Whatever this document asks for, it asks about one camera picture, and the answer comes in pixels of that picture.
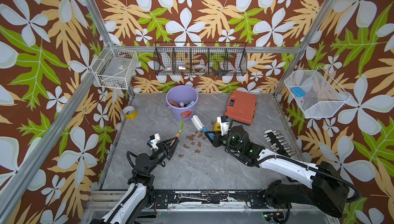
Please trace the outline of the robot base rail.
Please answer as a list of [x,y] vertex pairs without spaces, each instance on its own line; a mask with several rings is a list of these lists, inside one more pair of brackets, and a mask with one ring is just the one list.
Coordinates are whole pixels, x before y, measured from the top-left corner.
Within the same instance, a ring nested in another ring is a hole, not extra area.
[[[263,190],[155,190],[153,200],[146,210],[282,210],[284,205],[270,206],[265,200]],[[93,191],[86,208],[95,211],[109,211],[125,195],[125,190]]]

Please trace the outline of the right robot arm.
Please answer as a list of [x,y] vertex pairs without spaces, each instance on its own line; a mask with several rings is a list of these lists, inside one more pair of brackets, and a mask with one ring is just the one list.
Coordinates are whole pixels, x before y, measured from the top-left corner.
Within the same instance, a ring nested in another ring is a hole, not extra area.
[[328,162],[320,164],[296,160],[282,134],[266,130],[267,148],[253,143],[243,126],[234,126],[226,133],[203,129],[214,147],[224,147],[237,161],[248,167],[272,170],[292,181],[290,185],[274,181],[263,190],[264,203],[271,207],[289,208],[292,203],[315,206],[325,214],[340,218],[347,203],[359,200],[360,190],[340,176]]

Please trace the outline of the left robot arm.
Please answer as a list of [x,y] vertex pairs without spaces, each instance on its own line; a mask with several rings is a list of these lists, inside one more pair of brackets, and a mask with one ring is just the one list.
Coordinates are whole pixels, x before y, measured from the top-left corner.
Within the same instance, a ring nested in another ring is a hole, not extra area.
[[158,166],[165,167],[166,160],[171,160],[180,141],[180,133],[174,138],[151,145],[153,153],[136,155],[126,152],[132,167],[132,177],[128,180],[129,188],[117,204],[101,219],[93,219],[92,224],[133,224],[141,211],[155,203],[155,176],[152,171]]

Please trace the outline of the green trowel wooden handle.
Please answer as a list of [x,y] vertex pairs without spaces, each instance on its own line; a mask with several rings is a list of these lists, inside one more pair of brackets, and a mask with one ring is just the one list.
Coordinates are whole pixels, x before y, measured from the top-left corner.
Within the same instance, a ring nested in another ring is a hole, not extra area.
[[174,101],[169,101],[169,103],[172,105],[172,106],[174,106],[174,107],[177,107],[177,108],[179,108],[180,106],[177,104],[177,103],[175,103]]
[[180,138],[180,135],[181,135],[182,129],[183,129],[183,124],[184,124],[184,121],[183,121],[183,117],[182,117],[182,118],[181,118],[181,121],[180,121],[180,128],[179,128],[179,131],[177,132],[177,134],[176,134],[176,136],[175,136],[175,139],[171,142],[170,147],[172,147],[173,144],[175,143],[175,141],[176,141],[177,139]]

